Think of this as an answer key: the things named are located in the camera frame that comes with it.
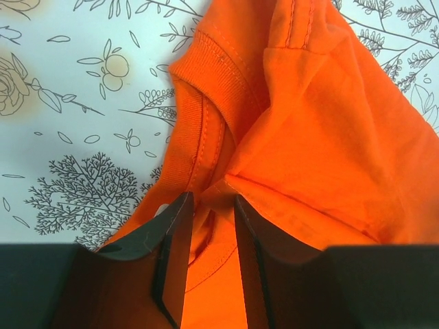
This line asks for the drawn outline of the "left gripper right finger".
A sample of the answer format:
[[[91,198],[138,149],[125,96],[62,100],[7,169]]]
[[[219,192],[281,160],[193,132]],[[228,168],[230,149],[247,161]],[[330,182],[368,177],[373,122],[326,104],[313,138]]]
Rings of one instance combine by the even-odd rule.
[[[234,205],[249,328],[437,328],[437,245],[315,249]]]

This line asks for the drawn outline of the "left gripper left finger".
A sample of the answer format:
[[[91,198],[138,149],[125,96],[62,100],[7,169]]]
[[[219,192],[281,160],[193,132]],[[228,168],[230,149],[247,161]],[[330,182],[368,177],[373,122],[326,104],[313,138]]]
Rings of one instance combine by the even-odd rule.
[[[1,246],[2,328],[179,328],[193,195],[92,252],[78,244]]]

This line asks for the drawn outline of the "orange t shirt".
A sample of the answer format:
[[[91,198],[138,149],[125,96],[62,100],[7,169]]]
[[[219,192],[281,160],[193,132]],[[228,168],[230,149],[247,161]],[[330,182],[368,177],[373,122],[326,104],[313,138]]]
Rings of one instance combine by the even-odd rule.
[[[116,233],[192,191],[183,328],[245,328],[233,199],[317,249],[438,241],[438,137],[330,1],[214,1],[169,72],[158,182]]]

